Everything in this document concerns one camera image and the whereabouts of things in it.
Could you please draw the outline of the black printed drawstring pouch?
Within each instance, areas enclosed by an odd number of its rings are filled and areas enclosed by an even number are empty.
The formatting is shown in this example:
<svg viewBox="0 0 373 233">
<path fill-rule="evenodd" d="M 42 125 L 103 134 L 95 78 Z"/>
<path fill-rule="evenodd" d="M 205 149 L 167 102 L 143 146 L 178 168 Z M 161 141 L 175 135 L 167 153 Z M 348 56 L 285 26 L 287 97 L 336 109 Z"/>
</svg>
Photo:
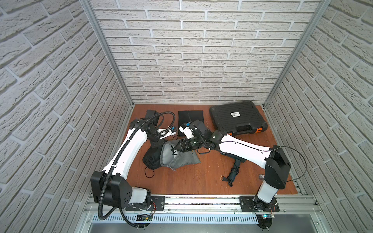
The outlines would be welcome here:
<svg viewBox="0 0 373 233">
<path fill-rule="evenodd" d="M 146 168 L 144 170 L 145 176 L 147 178 L 152 178 L 154 177 L 155 173 L 154 170 L 161 168 L 162 165 L 160 163 L 160 157 L 161 157 L 161 152 L 162 152 L 162 146 L 157 147 L 157 148 L 152 148 L 150 147 L 147 152 L 145 153 L 142 161 L 145 164 Z M 152 170 L 153 175 L 148 176 L 146 169 Z"/>
</svg>

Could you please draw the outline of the grey fabric pouch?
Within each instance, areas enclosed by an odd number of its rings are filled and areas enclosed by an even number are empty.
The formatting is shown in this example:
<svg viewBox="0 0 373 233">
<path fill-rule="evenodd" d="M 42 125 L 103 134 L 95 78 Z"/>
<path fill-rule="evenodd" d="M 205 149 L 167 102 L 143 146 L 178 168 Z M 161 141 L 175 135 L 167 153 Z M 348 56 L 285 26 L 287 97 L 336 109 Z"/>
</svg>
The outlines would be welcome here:
<svg viewBox="0 0 373 233">
<path fill-rule="evenodd" d="M 195 150 L 180 152 L 175 149 L 179 141 L 181 140 L 168 141 L 163 145 L 160 154 L 161 166 L 175 171 L 183 166 L 200 164 L 201 161 Z"/>
</svg>

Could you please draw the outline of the black fabric pouch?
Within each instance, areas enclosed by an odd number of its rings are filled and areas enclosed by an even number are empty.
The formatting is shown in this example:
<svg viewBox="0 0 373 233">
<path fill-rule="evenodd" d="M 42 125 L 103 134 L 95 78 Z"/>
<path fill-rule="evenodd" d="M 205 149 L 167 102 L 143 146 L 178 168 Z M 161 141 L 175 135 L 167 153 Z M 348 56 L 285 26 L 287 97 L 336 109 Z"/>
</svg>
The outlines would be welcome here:
<svg viewBox="0 0 373 233">
<path fill-rule="evenodd" d="M 186 136 L 188 139 L 192 138 L 191 131 L 185 134 L 184 128 L 189 127 L 191 123 L 197 120 L 205 123 L 203 110 L 178 111 L 178 136 Z"/>
</svg>

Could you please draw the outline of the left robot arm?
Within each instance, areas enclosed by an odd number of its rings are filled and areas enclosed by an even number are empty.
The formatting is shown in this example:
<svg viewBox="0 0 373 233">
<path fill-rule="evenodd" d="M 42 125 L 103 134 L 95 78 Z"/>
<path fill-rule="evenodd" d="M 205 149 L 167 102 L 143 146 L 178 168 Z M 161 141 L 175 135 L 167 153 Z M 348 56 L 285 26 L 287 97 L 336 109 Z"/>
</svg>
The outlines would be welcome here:
<svg viewBox="0 0 373 233">
<path fill-rule="evenodd" d="M 167 128 L 162 129 L 159 118 L 165 115 L 171 115 L 173 120 Z M 107 219 L 117 209 L 123 214 L 130 205 L 152 213 L 156 211 L 151 191 L 132 187 L 127 181 L 128 173 L 147 140 L 159 145 L 165 142 L 165 138 L 176 134 L 173 125 L 175 119 L 173 112 L 148 110 L 145 117 L 131 122 L 127 136 L 113 159 L 101 171 L 93 172 L 90 184 L 94 201 L 98 204 L 99 220 Z"/>
</svg>

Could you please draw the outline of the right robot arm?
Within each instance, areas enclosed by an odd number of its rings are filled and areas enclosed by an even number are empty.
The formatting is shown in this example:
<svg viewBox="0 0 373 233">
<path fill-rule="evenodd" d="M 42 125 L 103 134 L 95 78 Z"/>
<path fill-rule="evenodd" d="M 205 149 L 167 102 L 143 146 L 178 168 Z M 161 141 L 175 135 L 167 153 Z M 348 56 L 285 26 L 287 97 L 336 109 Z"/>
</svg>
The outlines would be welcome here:
<svg viewBox="0 0 373 233">
<path fill-rule="evenodd" d="M 286 187 L 291 164 L 283 151 L 284 146 L 258 146 L 219 130 L 211 132 L 199 120 L 184 123 L 179 130 L 186 138 L 177 143 L 174 147 L 176 151 L 187 152 L 200 148 L 217 150 L 223 155 L 239 161 L 250 161 L 263 168 L 264 181 L 253 200 L 255 203 L 269 204 L 274 200 L 276 193 Z"/>
</svg>

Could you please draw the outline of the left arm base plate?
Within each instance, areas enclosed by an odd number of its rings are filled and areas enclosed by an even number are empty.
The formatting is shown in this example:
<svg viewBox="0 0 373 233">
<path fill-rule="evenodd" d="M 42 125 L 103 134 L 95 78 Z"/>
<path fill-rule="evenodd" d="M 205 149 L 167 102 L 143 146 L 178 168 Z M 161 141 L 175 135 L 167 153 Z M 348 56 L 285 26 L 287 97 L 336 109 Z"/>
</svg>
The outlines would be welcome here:
<svg viewBox="0 0 373 233">
<path fill-rule="evenodd" d="M 158 212 L 158 211 L 162 212 L 162 211 L 164 211 L 165 203 L 166 203 L 166 197 L 165 196 L 154 196 L 154 195 L 152 195 L 150 205 L 148 207 L 143 207 L 143 206 L 140 207 L 141 204 L 135 203 L 135 204 L 132 204 L 130 206 L 127 206 L 125 211 L 126 212 L 130 212 L 130 211 L 150 212 L 150 211 L 153 211 L 155 209 L 156 212 Z"/>
</svg>

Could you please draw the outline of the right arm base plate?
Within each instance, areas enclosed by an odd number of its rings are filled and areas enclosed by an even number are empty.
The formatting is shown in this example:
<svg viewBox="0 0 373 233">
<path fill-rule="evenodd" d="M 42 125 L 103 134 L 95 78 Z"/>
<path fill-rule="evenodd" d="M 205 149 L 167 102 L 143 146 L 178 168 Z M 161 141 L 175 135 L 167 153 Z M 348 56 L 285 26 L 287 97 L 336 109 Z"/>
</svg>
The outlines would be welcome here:
<svg viewBox="0 0 373 233">
<path fill-rule="evenodd" d="M 240 196 L 240 206 L 242 212 L 279 212 L 279 204 L 276 197 L 269 203 L 261 201 L 257 196 Z"/>
</svg>

